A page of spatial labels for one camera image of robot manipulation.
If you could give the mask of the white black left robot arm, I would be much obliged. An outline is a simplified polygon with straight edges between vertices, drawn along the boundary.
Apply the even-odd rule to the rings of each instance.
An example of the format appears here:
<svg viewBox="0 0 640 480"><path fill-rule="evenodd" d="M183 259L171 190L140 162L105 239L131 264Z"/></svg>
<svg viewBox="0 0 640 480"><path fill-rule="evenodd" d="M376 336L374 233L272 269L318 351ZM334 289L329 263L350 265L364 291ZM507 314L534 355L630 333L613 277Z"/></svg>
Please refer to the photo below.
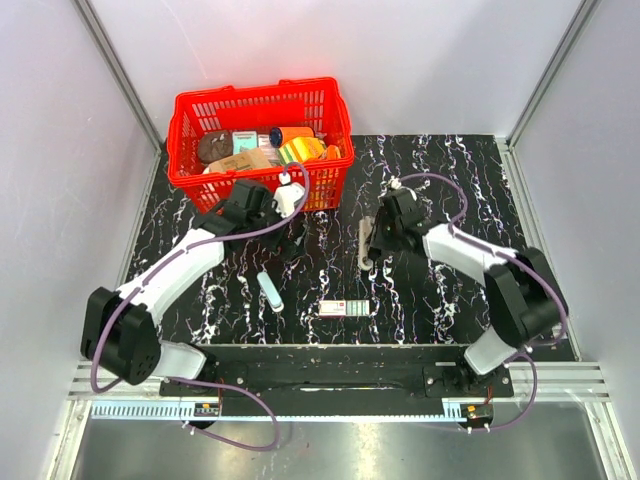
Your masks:
<svg viewBox="0 0 640 480"><path fill-rule="evenodd" d="M258 238L269 248L282 244L285 226L308 197L305 186L283 174L275 190L237 181L230 195L199 215L182 239L142 274L115 290L99 287L87 302L81 354L90 361L94 392L103 392L97 374L139 385L155 378L181 378L195 395L211 392L215 369L199 348L161 339L168 308L206 272L222 264L243 241Z"/></svg>

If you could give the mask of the grey metal stapler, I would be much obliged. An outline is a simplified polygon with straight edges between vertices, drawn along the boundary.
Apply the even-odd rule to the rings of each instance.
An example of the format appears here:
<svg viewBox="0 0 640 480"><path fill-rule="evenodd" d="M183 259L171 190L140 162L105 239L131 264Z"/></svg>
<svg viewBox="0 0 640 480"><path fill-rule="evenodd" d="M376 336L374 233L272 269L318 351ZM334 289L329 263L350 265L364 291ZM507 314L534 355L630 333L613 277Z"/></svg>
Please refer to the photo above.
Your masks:
<svg viewBox="0 0 640 480"><path fill-rule="evenodd" d="M365 216L358 225L358 265L363 271L369 271L380 257L380 251L371 247L371 234L374 218Z"/></svg>

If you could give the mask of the light blue stapler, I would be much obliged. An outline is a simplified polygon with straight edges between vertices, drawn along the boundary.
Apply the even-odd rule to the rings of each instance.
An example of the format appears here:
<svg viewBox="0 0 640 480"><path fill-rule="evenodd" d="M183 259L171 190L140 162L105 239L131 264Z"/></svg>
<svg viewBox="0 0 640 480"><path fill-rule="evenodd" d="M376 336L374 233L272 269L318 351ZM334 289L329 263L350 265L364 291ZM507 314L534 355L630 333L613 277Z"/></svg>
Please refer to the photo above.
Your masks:
<svg viewBox="0 0 640 480"><path fill-rule="evenodd" d="M258 273L257 281L271 309L275 313L281 312L284 309L284 302L269 274L265 271Z"/></svg>

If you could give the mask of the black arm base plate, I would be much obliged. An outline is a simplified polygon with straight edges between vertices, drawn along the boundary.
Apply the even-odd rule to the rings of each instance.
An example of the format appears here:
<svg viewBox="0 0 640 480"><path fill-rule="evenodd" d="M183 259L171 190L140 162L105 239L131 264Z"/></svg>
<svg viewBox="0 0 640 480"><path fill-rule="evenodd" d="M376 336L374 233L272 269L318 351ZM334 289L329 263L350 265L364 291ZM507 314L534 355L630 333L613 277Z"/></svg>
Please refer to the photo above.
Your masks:
<svg viewBox="0 0 640 480"><path fill-rule="evenodd" d="M426 398L511 398L506 368L479 376L459 345L209 345L200 378L254 393L387 391Z"/></svg>

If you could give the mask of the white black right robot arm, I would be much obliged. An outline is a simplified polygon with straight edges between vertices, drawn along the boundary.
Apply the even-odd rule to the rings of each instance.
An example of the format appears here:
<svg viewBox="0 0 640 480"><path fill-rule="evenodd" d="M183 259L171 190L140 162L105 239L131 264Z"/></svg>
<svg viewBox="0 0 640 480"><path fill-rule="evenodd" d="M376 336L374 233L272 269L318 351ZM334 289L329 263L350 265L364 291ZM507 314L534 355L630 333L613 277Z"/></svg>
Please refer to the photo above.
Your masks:
<svg viewBox="0 0 640 480"><path fill-rule="evenodd" d="M389 252L444 264L484 288L490 327L466 348L464 365L454 373L456 387L465 395L480 394L497 367L552 327L566 325L566 301L540 250L499 247L450 223L430 222L408 188L385 194L377 213L359 221L360 268L371 269Z"/></svg>

